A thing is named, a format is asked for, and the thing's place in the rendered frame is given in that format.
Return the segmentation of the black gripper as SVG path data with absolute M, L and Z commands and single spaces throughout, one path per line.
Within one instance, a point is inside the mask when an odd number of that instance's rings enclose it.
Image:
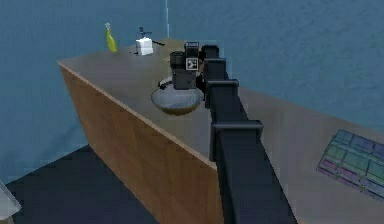
M 186 57 L 183 51 L 174 51 L 170 54 L 170 67 L 172 70 L 172 77 L 169 76 L 162 79 L 158 83 L 160 89 L 164 90 L 168 85 L 173 83 L 176 90 L 188 90 L 197 87 L 202 93 L 206 92 L 203 75 L 200 74 L 196 77 L 196 58 Z

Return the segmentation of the white bowl with leaf designs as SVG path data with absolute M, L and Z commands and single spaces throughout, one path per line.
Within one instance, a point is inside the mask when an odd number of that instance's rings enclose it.
M 198 89 L 176 90 L 168 85 L 164 90 L 159 87 L 151 94 L 152 103 L 162 112 L 181 116 L 194 111 L 202 102 L 203 93 Z

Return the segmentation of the white box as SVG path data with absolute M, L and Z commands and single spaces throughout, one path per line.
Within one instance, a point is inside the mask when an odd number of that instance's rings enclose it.
M 153 53 L 152 40 L 148 37 L 138 39 L 136 41 L 136 51 L 139 55 L 149 55 Z

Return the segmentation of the brown wooden table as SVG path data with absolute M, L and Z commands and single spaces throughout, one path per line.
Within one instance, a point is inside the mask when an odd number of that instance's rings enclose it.
M 171 76 L 167 39 L 68 58 L 59 66 L 89 145 L 159 224 L 224 224 L 217 166 L 209 160 L 211 113 L 201 104 L 173 116 L 151 101 Z M 239 85 L 251 120 L 298 224 L 384 224 L 384 202 L 316 170 L 339 129 L 384 144 L 384 134 Z

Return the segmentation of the yellow spray bottle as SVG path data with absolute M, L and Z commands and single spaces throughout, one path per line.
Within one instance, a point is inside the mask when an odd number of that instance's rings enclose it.
M 107 41 L 108 48 L 111 52 L 116 52 L 117 45 L 111 33 L 111 26 L 109 23 L 106 23 L 105 27 L 106 27 L 106 41 Z

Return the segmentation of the white grey flat object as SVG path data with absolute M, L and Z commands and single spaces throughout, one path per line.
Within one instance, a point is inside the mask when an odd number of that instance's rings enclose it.
M 12 216 L 21 209 L 21 204 L 0 180 L 0 223 L 8 224 Z

